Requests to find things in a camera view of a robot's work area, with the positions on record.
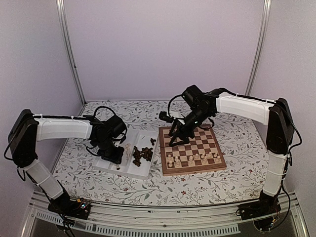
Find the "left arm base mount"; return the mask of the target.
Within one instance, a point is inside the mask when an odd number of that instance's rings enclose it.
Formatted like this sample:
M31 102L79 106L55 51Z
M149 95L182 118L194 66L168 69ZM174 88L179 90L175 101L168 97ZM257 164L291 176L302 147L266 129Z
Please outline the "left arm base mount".
M90 214L90 201L84 198L71 200L67 193L56 199L50 199L48 210L57 214L87 220Z

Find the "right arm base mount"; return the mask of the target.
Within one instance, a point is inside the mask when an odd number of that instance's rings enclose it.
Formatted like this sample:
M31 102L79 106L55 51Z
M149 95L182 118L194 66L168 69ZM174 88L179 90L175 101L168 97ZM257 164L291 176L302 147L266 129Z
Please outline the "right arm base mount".
M257 230L267 232L274 227L280 211L277 195L269 196L261 192L258 201L239 205L236 216L240 216L242 220L248 220L268 215L267 218L254 221Z

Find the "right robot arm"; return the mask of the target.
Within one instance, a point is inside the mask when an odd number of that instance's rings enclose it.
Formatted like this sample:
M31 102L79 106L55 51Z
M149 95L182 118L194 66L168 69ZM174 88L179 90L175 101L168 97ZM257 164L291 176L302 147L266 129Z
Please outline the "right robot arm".
M292 149L302 144L301 136L298 137L298 143L292 143L294 134L299 131L287 100L260 99L233 93L225 88L203 92L196 85L187 87L179 97L187 103L191 111L185 117L175 116L167 111L167 120L172 123L169 132L169 144L172 147L187 144L194 137L193 130L217 114L237 116L267 128L268 169L261 191L265 197L255 205L255 211L259 215L266 215L274 208L275 202L271 197L277 196L282 187L287 173L286 166L292 164Z

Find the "light chess king piece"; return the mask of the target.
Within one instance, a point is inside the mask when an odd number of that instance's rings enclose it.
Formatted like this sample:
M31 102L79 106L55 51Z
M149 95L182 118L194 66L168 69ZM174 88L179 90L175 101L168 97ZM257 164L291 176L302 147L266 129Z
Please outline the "light chess king piece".
M193 163L194 163L194 158L193 158L193 156L189 156L188 165L189 165L189 166L193 166Z

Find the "white plastic compartment tray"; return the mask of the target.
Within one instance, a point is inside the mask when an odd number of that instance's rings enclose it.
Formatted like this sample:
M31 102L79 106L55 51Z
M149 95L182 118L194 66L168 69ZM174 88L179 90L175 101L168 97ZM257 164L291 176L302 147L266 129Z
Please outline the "white plastic compartment tray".
M119 174L122 176L128 176L136 179L147 180L149 179L149 173L152 161L141 159L139 166L135 165L133 161L134 148L139 151L142 148L148 147L154 152L157 147L158 132L157 131L146 131L139 129L129 128L126 135L126 140L120 144L115 142L116 146L124 148L121 164L114 164L112 162L96 157L92 163L92 167L99 171L104 171L112 174Z

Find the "wooden chess board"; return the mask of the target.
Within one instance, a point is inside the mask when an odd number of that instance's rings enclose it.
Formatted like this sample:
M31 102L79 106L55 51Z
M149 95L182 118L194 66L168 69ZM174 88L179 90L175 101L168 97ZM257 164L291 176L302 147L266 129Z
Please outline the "wooden chess board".
M185 174L196 174L210 171L224 170L227 168L223 154L219 147L215 134L209 124L204 124L201 128L194 130L195 137L190 138L190 143L175 147L170 147L170 136L168 135L170 127L159 128L159 143L160 155L163 176L175 176ZM217 153L221 163L216 164L214 157L208 159L208 153L211 152L212 156ZM195 159L195 154L199 154L199 159ZM208 164L202 163L201 154L205 154L208 159ZM168 155L171 155L173 166L168 167ZM175 157L178 156L181 166L175 167ZM193 166L188 165L189 156L193 156Z

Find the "light chess bishop piece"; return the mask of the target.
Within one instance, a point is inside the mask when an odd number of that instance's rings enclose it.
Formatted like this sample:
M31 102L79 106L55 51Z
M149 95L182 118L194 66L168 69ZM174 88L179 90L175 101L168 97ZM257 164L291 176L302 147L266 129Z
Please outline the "light chess bishop piece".
M180 167L181 166L181 162L179 159L175 160L175 167Z

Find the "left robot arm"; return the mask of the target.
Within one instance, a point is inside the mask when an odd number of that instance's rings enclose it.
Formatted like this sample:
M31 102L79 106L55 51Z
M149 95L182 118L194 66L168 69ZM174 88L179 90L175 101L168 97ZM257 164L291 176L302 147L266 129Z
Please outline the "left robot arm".
M115 142L123 142L126 134L127 126L117 115L100 121L95 116L46 116L24 109L9 133L5 151L11 153L10 160L17 167L23 169L49 198L54 199L54 206L62 214L70 214L73 203L66 198L62 185L39 161L36 143L50 139L89 140L94 148L98 148L96 156L120 164L124 149Z

